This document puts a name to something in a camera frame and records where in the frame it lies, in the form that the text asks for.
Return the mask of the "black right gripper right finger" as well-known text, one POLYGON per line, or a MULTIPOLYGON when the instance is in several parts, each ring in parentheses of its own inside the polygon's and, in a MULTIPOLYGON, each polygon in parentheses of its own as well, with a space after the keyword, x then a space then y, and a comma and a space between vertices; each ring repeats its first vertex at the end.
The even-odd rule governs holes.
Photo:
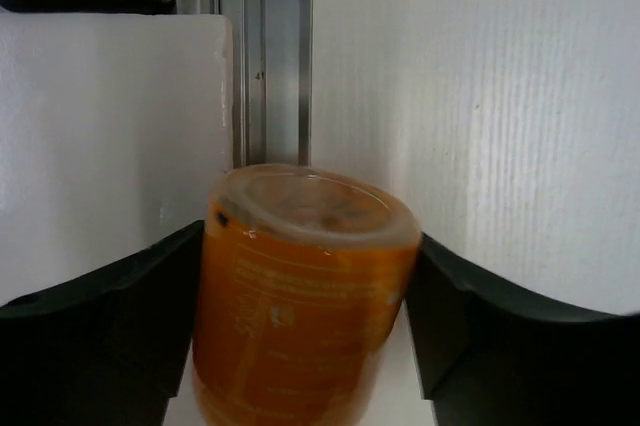
POLYGON ((440 425, 635 425, 639 317, 551 299, 424 237, 406 295, 440 425))

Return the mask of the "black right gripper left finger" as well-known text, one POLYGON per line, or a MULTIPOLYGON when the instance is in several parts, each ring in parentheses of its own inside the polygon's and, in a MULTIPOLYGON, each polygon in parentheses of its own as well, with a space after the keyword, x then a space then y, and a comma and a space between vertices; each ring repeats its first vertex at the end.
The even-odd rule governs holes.
POLYGON ((1 308, 4 425, 160 425, 180 388, 204 223, 1 308))

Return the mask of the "orange juice bottle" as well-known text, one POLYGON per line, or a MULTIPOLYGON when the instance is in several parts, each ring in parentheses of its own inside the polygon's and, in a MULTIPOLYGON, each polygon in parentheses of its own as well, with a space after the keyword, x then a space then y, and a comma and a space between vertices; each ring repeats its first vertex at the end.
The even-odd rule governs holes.
POLYGON ((205 422, 358 423, 420 238, 402 201, 340 174, 225 174, 209 197, 192 343, 205 422))

